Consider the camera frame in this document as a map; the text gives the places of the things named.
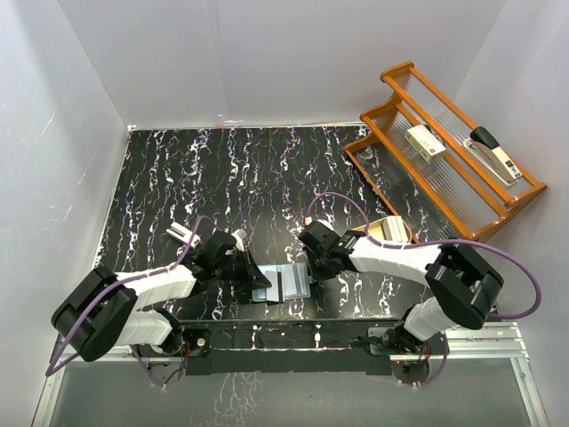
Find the green card holder wallet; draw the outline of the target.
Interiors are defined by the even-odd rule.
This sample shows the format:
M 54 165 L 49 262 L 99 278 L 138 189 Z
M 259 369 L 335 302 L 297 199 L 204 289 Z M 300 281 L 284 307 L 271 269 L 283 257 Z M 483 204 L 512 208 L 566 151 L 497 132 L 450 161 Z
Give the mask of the green card holder wallet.
M 282 273 L 284 291 L 284 301 L 282 303 L 295 299 L 307 299 L 311 296 L 311 276 L 309 275 L 308 265 L 306 263 L 261 265 L 260 270 L 264 275 L 268 271 L 280 271 Z M 266 289 L 267 288 L 253 290 L 252 301 L 267 302 Z

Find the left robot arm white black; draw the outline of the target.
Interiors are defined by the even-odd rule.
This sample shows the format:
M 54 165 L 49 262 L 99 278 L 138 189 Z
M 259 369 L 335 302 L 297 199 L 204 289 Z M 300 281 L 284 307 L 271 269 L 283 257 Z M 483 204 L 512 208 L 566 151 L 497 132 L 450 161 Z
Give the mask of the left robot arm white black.
M 94 268 L 52 314 L 52 326 L 85 362 L 126 345 L 155 346 L 172 355 L 184 334 L 156 304 L 200 294 L 213 280 L 245 291 L 271 287 L 239 233 L 216 231 L 206 241 L 185 241 L 189 249 L 181 262 L 131 273 Z

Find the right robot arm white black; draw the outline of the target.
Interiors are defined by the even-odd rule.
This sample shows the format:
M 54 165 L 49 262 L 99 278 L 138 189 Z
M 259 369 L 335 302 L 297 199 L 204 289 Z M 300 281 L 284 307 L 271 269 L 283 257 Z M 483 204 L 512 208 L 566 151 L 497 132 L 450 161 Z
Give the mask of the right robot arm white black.
M 503 287 L 503 278 L 473 247 L 456 243 L 415 248 L 377 245 L 361 230 L 337 234 L 321 221 L 299 235 L 310 272 L 322 281 L 344 271 L 381 273 L 421 284 L 432 296 L 409 308 L 397 325 L 366 339 L 370 347 L 414 353 L 448 328 L 479 330 Z

